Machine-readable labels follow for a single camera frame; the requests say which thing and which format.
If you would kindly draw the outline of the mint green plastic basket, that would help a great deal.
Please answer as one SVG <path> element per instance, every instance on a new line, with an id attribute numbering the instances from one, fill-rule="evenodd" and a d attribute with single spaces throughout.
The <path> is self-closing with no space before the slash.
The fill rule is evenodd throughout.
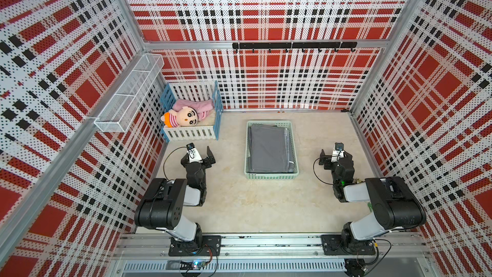
<path id="1" fill-rule="evenodd" d="M 247 122 L 244 173 L 250 180 L 292 180 L 298 177 L 291 121 Z"/>

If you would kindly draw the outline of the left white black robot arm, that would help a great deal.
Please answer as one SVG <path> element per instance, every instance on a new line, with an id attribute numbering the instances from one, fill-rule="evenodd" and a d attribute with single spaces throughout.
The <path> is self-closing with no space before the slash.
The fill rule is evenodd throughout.
<path id="1" fill-rule="evenodd" d="M 168 233 L 175 242 L 202 247 L 202 230 L 183 214 L 185 206 L 203 206 L 207 196 L 206 170 L 216 163 L 207 149 L 202 157 L 195 145 L 185 146 L 186 155 L 180 163 L 186 171 L 185 178 L 170 180 L 155 178 L 135 210 L 134 221 L 138 227 Z"/>

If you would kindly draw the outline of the plain grey pillowcase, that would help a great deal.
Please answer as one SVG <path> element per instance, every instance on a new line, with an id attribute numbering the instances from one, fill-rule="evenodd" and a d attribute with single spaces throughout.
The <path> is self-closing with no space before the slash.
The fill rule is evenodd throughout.
<path id="1" fill-rule="evenodd" d="M 296 157 L 288 124 L 252 123 L 247 128 L 246 172 L 294 174 Z"/>

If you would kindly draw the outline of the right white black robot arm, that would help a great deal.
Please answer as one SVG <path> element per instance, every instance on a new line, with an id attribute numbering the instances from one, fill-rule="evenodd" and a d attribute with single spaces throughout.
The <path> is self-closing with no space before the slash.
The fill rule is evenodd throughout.
<path id="1" fill-rule="evenodd" d="M 422 204 L 401 177 L 354 178 L 353 157 L 337 142 L 332 153 L 320 152 L 319 165 L 330 170 L 335 198 L 341 203 L 369 203 L 372 211 L 364 218 L 343 226 L 346 243 L 371 241 L 396 230 L 412 230 L 425 224 L 427 216 Z"/>

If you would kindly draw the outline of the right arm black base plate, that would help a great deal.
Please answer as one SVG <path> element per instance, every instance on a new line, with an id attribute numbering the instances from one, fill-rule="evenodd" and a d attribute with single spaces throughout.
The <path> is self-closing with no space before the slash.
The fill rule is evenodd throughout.
<path id="1" fill-rule="evenodd" d="M 355 239 L 344 238 L 342 235 L 322 235 L 321 245 L 324 255 L 354 255 L 372 256 L 376 255 L 375 246 L 372 241 L 357 241 Z"/>

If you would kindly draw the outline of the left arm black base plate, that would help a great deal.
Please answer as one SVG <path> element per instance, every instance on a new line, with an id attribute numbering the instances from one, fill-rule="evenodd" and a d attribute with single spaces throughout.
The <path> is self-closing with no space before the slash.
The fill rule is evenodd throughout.
<path id="1" fill-rule="evenodd" d="M 171 238 L 168 255 L 171 257 L 219 256 L 221 242 L 222 236 L 220 235 L 202 235 L 190 242 Z"/>

